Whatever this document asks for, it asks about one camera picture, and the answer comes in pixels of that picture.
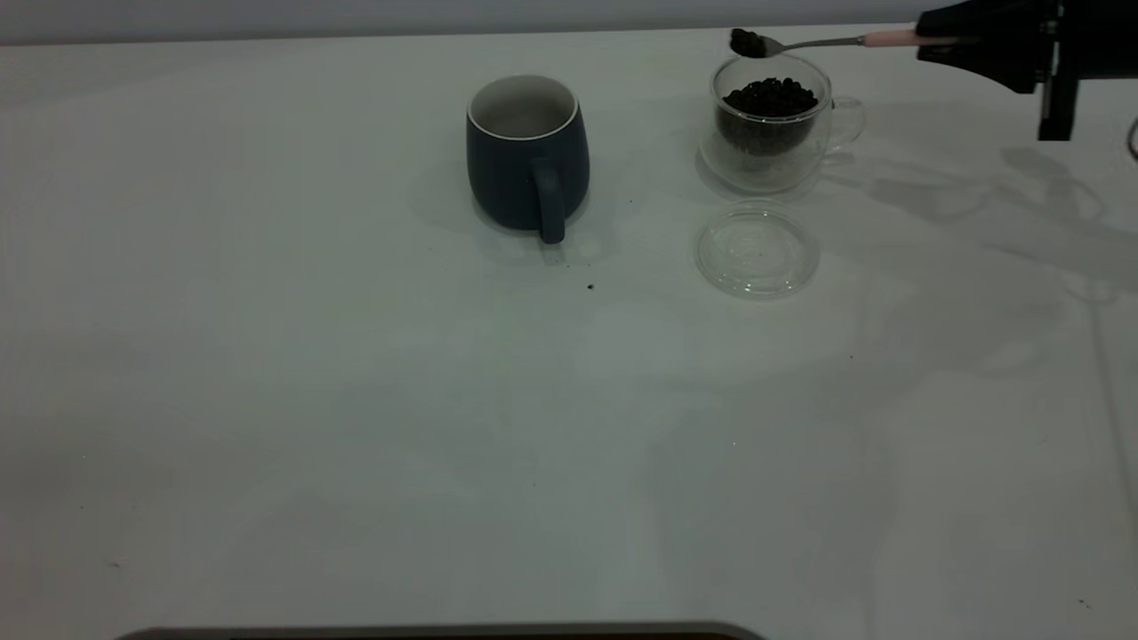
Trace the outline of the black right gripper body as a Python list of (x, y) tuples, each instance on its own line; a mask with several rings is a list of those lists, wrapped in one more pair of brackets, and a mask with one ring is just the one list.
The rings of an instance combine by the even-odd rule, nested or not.
[(1059, 33), (1080, 80), (1137, 77), (1135, 1), (1065, 1)]

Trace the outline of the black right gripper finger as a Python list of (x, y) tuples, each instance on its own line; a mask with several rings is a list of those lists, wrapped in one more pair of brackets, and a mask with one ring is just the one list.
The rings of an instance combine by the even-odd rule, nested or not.
[(1062, 1), (963, 1), (922, 13), (920, 36), (956, 39), (1025, 39), (1044, 31), (1063, 13)]
[(1042, 89), (1038, 126), (1041, 141), (1069, 141), (1077, 122), (1077, 57), (1050, 36), (997, 40), (957, 36), (947, 44), (924, 44), (921, 61), (967, 69), (1019, 95)]

